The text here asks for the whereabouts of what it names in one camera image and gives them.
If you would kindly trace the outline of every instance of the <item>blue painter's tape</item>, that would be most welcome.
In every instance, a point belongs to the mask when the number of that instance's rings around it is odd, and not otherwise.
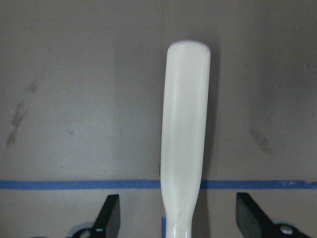
[[[0,180],[0,189],[160,189],[159,180],[13,181]],[[301,180],[203,180],[201,189],[317,189],[317,182]]]
[[[201,189],[317,189],[317,183],[301,180],[204,180]]]
[[[0,189],[65,190],[65,189],[160,189],[159,180],[95,180],[95,181],[7,181]]]
[[[166,217],[162,217],[162,238],[166,236]]]

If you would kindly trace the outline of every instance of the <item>metal screw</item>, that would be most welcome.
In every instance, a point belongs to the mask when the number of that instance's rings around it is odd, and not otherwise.
[[[286,235],[292,235],[293,229],[287,225],[282,225],[280,228],[281,232]]]
[[[80,238],[89,238],[90,234],[90,230],[85,230],[82,234],[80,234]]]

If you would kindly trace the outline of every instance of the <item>black clamp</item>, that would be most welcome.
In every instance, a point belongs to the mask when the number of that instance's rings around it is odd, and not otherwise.
[[[310,238],[292,225],[273,223],[246,192],[237,193],[236,222],[244,238]]]
[[[119,195],[109,195],[91,227],[71,229],[66,238],[117,238],[120,229]]]

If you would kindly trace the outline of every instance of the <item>white spatula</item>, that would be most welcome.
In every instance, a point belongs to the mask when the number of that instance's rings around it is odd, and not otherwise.
[[[167,52],[161,190],[166,238],[190,238],[203,166],[210,50],[180,41]]]

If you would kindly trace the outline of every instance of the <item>gray surface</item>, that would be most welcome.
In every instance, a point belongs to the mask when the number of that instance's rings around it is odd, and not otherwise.
[[[193,39],[212,51],[203,179],[317,180],[316,11],[315,0],[2,0],[0,179],[159,179],[166,51]],[[63,237],[108,192],[1,190],[0,236]],[[160,237],[159,190],[120,193],[120,237]],[[234,193],[201,195],[195,237],[240,237]],[[295,222],[317,236],[315,191],[258,193],[272,212],[296,199]],[[65,220],[66,207],[78,215]]]

